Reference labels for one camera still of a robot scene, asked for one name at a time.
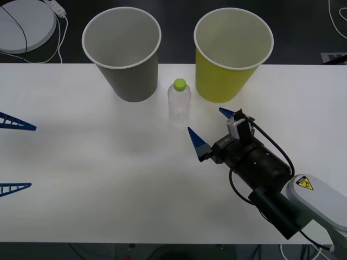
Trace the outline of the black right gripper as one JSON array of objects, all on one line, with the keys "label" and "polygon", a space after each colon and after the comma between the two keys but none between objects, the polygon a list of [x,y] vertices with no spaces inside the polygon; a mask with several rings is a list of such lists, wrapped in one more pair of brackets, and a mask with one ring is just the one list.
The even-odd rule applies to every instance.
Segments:
[{"label": "black right gripper", "polygon": [[[222,107],[219,108],[219,111],[226,118],[232,118],[235,115],[235,112]],[[254,137],[250,142],[242,142],[240,139],[224,136],[211,148],[190,127],[188,127],[188,132],[200,162],[208,160],[212,155],[211,158],[216,164],[225,163],[227,166],[236,166],[257,148],[264,147],[264,144]]]}]

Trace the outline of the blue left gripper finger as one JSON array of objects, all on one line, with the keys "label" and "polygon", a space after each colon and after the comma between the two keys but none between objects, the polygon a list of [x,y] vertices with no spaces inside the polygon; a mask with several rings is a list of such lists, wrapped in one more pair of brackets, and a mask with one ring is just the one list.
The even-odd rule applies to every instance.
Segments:
[{"label": "blue left gripper finger", "polygon": [[0,197],[4,197],[15,192],[25,190],[31,186],[32,183],[0,183]]},{"label": "blue left gripper finger", "polygon": [[0,112],[0,118],[2,129],[18,129],[25,131],[35,131],[37,129],[36,126],[3,112]]}]

